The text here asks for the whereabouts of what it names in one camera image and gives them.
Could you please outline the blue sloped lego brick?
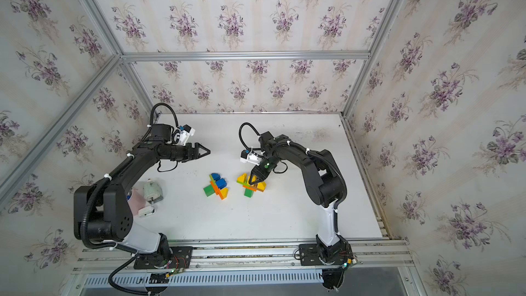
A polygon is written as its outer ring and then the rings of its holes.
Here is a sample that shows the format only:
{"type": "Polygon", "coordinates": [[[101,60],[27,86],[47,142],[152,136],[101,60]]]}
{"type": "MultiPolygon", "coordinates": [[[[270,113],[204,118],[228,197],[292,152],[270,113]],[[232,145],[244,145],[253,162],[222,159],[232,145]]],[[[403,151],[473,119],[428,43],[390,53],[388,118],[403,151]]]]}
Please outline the blue sloped lego brick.
{"type": "Polygon", "coordinates": [[[213,181],[217,181],[217,180],[220,180],[220,179],[221,179],[220,175],[217,174],[217,173],[211,173],[211,174],[210,174],[210,178],[211,178],[213,181]]]}

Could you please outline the blue square lego brick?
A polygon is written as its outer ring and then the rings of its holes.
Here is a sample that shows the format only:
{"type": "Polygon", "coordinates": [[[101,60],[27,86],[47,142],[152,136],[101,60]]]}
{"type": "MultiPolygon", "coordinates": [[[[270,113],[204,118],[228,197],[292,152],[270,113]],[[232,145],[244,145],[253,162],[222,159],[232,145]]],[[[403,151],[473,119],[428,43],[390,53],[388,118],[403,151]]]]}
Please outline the blue square lego brick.
{"type": "Polygon", "coordinates": [[[224,188],[227,186],[227,182],[226,182],[223,178],[218,179],[218,180],[216,181],[216,186],[217,186],[218,189],[220,189],[220,190],[221,190],[221,189],[224,189],[224,188]]]}

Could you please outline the yellow sloped lego brick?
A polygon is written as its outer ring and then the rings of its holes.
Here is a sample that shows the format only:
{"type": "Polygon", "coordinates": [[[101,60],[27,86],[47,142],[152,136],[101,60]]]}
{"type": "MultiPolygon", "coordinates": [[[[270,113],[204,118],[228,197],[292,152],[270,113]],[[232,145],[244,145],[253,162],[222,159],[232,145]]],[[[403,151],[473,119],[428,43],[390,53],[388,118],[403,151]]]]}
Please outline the yellow sloped lego brick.
{"type": "Polygon", "coordinates": [[[228,188],[223,188],[220,190],[220,197],[222,200],[224,200],[227,197],[228,191],[229,191],[228,188]]]}

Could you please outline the small green lego brick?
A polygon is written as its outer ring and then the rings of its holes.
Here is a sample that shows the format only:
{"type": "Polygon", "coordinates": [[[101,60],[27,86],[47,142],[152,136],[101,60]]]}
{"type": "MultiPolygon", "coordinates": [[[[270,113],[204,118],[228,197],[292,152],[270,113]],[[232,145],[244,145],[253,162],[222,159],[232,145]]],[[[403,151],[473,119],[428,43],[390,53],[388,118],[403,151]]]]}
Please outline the small green lego brick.
{"type": "Polygon", "coordinates": [[[208,185],[208,186],[204,187],[204,193],[205,193],[205,195],[207,197],[209,197],[211,195],[215,195],[216,191],[215,191],[215,188],[212,185],[208,185]]]}

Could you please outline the orange long lego brick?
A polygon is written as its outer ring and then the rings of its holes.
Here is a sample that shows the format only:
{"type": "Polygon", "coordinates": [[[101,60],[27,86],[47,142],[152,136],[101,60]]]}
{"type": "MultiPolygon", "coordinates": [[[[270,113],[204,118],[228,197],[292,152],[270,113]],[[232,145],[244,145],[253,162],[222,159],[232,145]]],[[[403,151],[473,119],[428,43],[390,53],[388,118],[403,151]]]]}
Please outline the orange long lego brick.
{"type": "Polygon", "coordinates": [[[220,197],[220,189],[218,189],[218,187],[216,186],[216,182],[215,181],[211,181],[210,184],[215,188],[216,195],[220,197]]]}

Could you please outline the yellow square lego brick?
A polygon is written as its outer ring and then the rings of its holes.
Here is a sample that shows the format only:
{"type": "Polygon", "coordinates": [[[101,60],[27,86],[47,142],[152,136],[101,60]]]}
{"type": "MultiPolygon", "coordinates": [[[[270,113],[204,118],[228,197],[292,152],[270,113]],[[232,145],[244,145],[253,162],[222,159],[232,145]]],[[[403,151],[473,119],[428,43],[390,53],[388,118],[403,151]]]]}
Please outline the yellow square lego brick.
{"type": "Polygon", "coordinates": [[[266,183],[265,182],[257,183],[256,189],[257,189],[257,191],[264,192],[265,189],[266,189],[266,183]]]}

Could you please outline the yellow lego brick hidden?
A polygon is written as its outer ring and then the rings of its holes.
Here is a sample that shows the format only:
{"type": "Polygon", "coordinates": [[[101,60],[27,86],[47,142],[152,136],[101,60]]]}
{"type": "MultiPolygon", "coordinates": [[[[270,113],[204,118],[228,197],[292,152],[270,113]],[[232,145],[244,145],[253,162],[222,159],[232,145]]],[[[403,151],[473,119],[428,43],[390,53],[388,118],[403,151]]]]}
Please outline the yellow lego brick hidden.
{"type": "Polygon", "coordinates": [[[248,176],[246,173],[240,175],[237,179],[236,179],[236,182],[239,183],[239,184],[246,184],[247,183],[247,180],[248,180],[248,176]]]}

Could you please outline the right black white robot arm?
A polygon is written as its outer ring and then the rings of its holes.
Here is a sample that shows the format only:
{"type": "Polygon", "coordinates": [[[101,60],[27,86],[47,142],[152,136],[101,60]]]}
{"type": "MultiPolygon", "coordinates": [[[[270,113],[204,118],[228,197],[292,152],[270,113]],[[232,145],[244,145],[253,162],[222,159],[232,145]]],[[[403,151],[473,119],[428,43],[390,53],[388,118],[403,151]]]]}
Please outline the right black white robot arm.
{"type": "Polygon", "coordinates": [[[347,198],[347,185],[331,152],[309,149],[284,134],[260,133],[249,122],[241,124],[238,137],[244,147],[241,162],[253,165],[250,174],[238,178],[246,190],[260,190],[280,163],[300,169],[306,193],[320,209],[320,217],[316,243],[300,245],[297,260],[303,266],[327,265],[321,273],[323,286],[329,291],[339,289],[356,257],[338,228],[338,207],[347,198]]]}

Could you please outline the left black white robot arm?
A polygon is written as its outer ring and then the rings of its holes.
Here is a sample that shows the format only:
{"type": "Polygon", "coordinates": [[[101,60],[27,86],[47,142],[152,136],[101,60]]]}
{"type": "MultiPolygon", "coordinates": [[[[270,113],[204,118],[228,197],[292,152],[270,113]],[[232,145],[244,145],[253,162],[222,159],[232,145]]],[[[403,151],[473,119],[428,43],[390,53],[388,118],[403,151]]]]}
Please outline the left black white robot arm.
{"type": "Polygon", "coordinates": [[[188,142],[194,134],[190,126],[155,122],[160,106],[153,106],[147,132],[127,152],[125,160],[97,182],[79,187],[73,199],[76,239],[88,249],[111,248],[130,253],[130,259],[109,275],[108,282],[112,288],[131,295],[154,295],[155,291],[125,288],[115,282],[116,274],[139,259],[151,267],[165,269],[175,256],[166,235],[134,223],[127,196],[153,165],[164,160],[187,163],[203,157],[200,151],[204,146],[188,142]]]}

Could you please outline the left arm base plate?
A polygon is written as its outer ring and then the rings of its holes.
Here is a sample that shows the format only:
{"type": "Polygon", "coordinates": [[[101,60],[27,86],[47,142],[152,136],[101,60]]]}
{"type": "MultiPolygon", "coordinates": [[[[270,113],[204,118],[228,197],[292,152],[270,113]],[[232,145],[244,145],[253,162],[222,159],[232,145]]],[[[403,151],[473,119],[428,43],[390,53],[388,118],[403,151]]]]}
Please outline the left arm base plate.
{"type": "Polygon", "coordinates": [[[176,269],[182,271],[190,267],[193,247],[170,247],[168,252],[157,251],[152,254],[139,254],[134,269],[176,269]]]}

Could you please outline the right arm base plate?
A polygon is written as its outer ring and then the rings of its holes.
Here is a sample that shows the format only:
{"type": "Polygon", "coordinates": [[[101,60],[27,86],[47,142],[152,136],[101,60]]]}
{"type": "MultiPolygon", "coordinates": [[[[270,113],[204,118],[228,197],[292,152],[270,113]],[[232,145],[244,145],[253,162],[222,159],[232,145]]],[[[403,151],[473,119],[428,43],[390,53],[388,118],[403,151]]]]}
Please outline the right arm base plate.
{"type": "Polygon", "coordinates": [[[356,263],[350,246],[341,242],[329,247],[324,246],[322,243],[300,244],[296,257],[302,266],[347,266],[356,263]]]}

